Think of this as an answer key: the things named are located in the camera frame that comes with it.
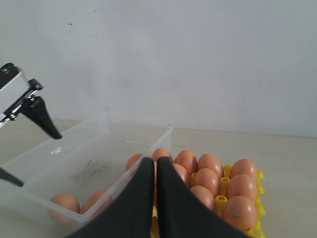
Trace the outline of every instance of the egg tray cup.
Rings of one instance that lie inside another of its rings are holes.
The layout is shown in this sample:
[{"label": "egg tray cup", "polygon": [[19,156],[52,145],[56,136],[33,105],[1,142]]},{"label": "egg tray cup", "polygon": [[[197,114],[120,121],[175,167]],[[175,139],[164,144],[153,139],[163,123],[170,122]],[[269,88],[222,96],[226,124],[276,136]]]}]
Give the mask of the egg tray cup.
[{"label": "egg tray cup", "polygon": [[[228,198],[226,197],[227,192],[227,186],[230,182],[230,171],[231,171],[232,165],[227,164],[223,166],[224,169],[224,177],[220,178],[220,186],[221,186],[221,193],[215,198],[216,203],[216,213],[218,216],[221,217],[222,209],[226,202],[228,201]],[[196,173],[193,173],[191,175],[192,182],[194,184]],[[257,224],[255,227],[251,228],[246,234],[252,238],[265,238],[265,235],[262,231],[261,227],[261,216],[266,215],[266,211],[261,203],[261,195],[265,193],[264,187],[261,184],[261,181],[265,179],[264,173],[261,170],[258,170],[258,179],[257,179],[257,197],[254,202],[254,205],[257,209]]]}]

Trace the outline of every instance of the beige table surface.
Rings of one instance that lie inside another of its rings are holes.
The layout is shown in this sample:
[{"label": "beige table surface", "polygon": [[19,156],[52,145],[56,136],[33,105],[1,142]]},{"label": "beige table surface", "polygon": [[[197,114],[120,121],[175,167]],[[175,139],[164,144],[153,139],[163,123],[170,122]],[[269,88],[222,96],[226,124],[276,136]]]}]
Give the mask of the beige table surface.
[{"label": "beige table surface", "polygon": [[[58,120],[56,124],[63,131],[75,122]],[[0,134],[0,164],[46,139],[28,121],[8,123]],[[266,237],[317,237],[317,139],[175,129],[172,154],[182,149],[192,150],[197,156],[213,153],[223,163],[252,159],[266,176],[266,194],[262,196],[267,213],[262,219]],[[1,238],[60,238],[1,208],[0,234]]]}]

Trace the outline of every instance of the robotic arm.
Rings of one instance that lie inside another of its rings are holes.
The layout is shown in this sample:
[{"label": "robotic arm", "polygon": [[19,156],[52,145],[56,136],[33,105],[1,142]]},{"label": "robotic arm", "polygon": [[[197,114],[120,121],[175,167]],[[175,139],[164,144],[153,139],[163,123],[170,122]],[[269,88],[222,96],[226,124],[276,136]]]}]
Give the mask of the robotic arm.
[{"label": "robotic arm", "polygon": [[[43,86],[36,80],[27,80],[23,71],[12,63],[0,68],[0,128],[8,121],[14,121],[23,114],[37,124],[53,139],[62,136],[54,126],[46,109],[45,102],[36,93]],[[0,179],[23,186],[23,182],[0,167]]]}]

